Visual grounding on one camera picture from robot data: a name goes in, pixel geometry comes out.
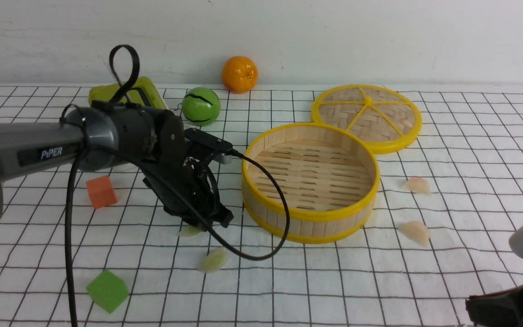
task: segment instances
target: green cube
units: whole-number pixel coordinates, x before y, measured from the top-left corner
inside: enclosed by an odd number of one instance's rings
[[[128,297],[126,283],[108,270],[104,270],[91,281],[86,290],[93,302],[110,314]]]

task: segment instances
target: bamboo steamer lid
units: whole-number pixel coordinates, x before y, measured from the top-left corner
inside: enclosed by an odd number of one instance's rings
[[[322,93],[312,106],[312,121],[358,137],[374,154],[409,147],[423,119],[417,106],[397,92],[373,85],[343,85]]]

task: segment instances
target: robotic arm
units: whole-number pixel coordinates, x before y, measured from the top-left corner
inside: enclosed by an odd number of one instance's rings
[[[85,121],[85,130],[77,127]],[[226,164],[232,145],[197,129],[183,130],[181,118],[169,110],[134,104],[93,102],[66,116],[66,122],[50,124],[0,124],[0,217],[3,209],[2,183],[6,180],[70,164],[85,139],[118,151],[122,157],[142,161],[143,180],[163,203],[165,211],[205,230],[187,207],[152,176],[165,178],[192,206],[198,208],[209,225],[227,227],[232,213],[218,199],[209,164]],[[81,163],[84,172],[125,163],[102,151],[92,151]]]

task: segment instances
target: white wall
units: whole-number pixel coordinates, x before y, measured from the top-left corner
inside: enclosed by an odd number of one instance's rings
[[[121,43],[157,83],[523,83],[523,0],[0,0],[0,82],[112,82]]]

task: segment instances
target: bamboo steamer basket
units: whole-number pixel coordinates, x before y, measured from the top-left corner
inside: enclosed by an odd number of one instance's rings
[[[343,85],[322,93],[312,121],[343,129],[375,154],[405,149],[417,139],[423,118],[417,106],[397,92],[373,85]]]
[[[380,173],[373,153],[356,136],[325,124],[288,124],[257,137],[245,155],[266,168],[284,192],[291,217],[288,240],[336,242],[367,222]],[[282,237],[285,210],[273,184],[247,161],[242,176],[247,211]]]

